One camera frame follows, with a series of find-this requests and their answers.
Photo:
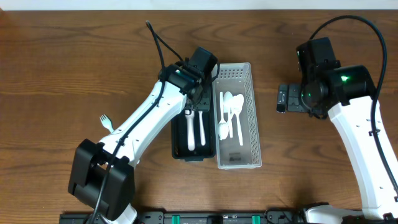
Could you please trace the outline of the small white spoon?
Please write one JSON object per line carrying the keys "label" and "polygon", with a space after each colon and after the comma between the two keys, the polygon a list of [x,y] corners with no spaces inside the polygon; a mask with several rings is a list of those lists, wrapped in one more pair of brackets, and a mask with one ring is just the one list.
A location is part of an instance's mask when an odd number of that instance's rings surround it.
{"label": "small white spoon", "polygon": [[200,143],[202,146],[206,145],[206,136],[205,136],[205,129],[203,124],[203,112],[199,111],[199,125],[200,125]]}

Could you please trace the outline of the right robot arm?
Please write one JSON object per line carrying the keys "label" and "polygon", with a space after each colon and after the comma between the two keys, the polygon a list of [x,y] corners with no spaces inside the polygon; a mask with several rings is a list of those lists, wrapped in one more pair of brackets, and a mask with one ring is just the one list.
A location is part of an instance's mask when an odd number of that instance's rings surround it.
{"label": "right robot arm", "polygon": [[397,158],[384,129],[376,87],[363,65],[342,67],[329,38],[296,48],[299,84],[281,84],[277,112],[330,119],[345,145],[361,194],[360,211],[328,203],[305,207],[294,222],[397,223]]}

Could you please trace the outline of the white spoon diagonal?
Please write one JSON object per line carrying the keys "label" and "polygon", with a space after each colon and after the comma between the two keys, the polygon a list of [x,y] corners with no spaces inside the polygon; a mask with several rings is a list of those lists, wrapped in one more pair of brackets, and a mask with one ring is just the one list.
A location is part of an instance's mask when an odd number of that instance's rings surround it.
{"label": "white spoon diagonal", "polygon": [[233,95],[231,92],[227,91],[223,96],[224,112],[228,114],[228,130],[229,137],[233,137],[233,127],[232,127],[232,112],[231,112],[231,102],[233,100]]}

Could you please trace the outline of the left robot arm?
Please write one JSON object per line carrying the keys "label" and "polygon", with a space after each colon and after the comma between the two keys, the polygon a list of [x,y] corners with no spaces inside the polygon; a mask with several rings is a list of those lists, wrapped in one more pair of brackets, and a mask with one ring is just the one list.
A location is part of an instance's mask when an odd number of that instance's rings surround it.
{"label": "left robot arm", "polygon": [[98,142],[83,140],[76,148],[68,192],[93,208],[87,223],[134,223],[137,212],[134,170],[149,144],[162,128],[184,110],[202,106],[219,67],[211,52],[198,47],[191,58],[175,62],[159,72],[146,100]]}

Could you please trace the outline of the clear plastic basket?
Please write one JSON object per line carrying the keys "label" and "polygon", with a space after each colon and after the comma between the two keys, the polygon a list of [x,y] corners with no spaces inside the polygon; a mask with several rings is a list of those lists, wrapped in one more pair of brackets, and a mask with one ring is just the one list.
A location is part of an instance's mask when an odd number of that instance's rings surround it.
{"label": "clear plastic basket", "polygon": [[215,127],[224,121],[226,137],[216,132],[219,169],[254,169],[262,166],[251,64],[222,63],[212,75]]}

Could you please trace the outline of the mint green plastic fork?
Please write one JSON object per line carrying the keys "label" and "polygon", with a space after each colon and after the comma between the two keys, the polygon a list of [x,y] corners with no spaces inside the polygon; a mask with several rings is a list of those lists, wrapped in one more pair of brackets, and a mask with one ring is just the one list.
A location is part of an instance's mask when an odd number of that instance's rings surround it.
{"label": "mint green plastic fork", "polygon": [[113,124],[106,114],[102,114],[100,116],[100,121],[103,127],[106,128],[110,133],[114,131]]}

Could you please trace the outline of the black plastic basket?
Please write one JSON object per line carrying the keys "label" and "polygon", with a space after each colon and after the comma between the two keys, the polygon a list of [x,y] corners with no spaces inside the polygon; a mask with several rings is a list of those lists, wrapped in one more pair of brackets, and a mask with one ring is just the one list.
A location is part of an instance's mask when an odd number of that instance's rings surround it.
{"label": "black plastic basket", "polygon": [[172,118],[172,156],[174,159],[202,161],[215,155],[213,93],[208,72],[195,67],[172,64],[168,82],[182,94],[182,108]]}

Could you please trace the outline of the white plastic fork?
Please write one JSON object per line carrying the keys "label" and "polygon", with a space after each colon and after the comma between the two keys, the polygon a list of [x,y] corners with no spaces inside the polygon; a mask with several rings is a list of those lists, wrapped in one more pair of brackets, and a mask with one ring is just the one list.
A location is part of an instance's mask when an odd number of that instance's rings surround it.
{"label": "white plastic fork", "polygon": [[194,135],[194,128],[193,122],[195,113],[191,110],[185,110],[185,117],[187,120],[187,146],[189,151],[195,150],[195,135]]}

